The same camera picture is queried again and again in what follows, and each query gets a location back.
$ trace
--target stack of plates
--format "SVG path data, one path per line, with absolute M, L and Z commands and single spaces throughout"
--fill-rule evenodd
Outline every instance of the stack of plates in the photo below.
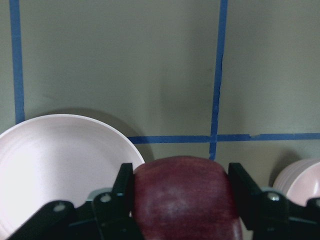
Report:
M 303 159 L 287 166 L 273 187 L 292 202 L 305 206 L 311 198 L 320 197 L 320 159 Z

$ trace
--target screw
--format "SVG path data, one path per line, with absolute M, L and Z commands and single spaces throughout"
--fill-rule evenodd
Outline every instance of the screw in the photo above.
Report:
M 267 197 L 271 200 L 271 201 L 279 201 L 280 200 L 280 196 L 278 194 L 276 194 L 275 192 L 268 192 Z
M 101 196 L 101 198 L 100 198 L 100 201 L 103 202 L 103 203 L 107 203 L 110 200 L 111 200 L 111 196 L 108 193 L 106 193 L 105 195 Z
M 53 208 L 53 211 L 54 212 L 61 212 L 63 210 L 65 210 L 66 208 L 66 205 L 64 205 L 62 202 L 60 202 L 59 204 L 57 204 L 54 208 Z

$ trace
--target tape line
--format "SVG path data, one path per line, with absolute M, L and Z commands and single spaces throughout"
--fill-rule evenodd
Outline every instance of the tape line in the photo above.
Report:
M 219 25 L 218 25 L 218 39 L 217 39 L 217 47 L 216 47 L 211 133 L 210 133 L 211 137 L 213 137 L 215 141 L 210 143 L 209 158 L 211 160 L 214 160 L 216 158 L 216 152 L 217 152 L 218 115 L 219 115 L 220 87 L 222 82 L 222 64 L 223 64 L 223 57 L 224 57 L 224 51 L 225 51 L 227 10 L 228 10 L 228 0 L 221 0 L 220 13 L 219 13 Z
M 319 140 L 320 133 L 269 133 L 251 136 L 249 134 L 220 134 L 218 142 L 245 142 L 245 141 L 290 141 L 290 140 Z
M 249 134 L 219 134 L 217 137 L 203 135 L 130 136 L 128 138 L 133 144 L 212 144 L 216 142 L 320 140 L 320 133 L 269 133 L 256 136 Z
M 12 66 L 14 87 L 15 123 L 25 120 L 25 96 L 22 68 L 22 45 L 19 0 L 10 0 L 10 23 L 12 42 Z
M 128 139 L 133 144 L 181 144 L 210 143 L 210 136 L 131 136 Z

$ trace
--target white plate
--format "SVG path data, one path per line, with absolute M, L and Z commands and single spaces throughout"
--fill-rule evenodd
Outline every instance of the white plate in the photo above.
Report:
M 112 187 L 122 163 L 144 163 L 119 131 L 98 120 L 54 114 L 24 121 L 0 135 L 0 240 L 53 200 L 82 205 Z

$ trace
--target pink plate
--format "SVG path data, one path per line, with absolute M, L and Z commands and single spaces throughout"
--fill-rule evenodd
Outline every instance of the pink plate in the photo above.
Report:
M 0 135 L 0 240 L 42 205 L 82 205 L 112 187 L 122 163 L 144 163 L 119 131 L 98 120 L 54 114 L 24 121 Z

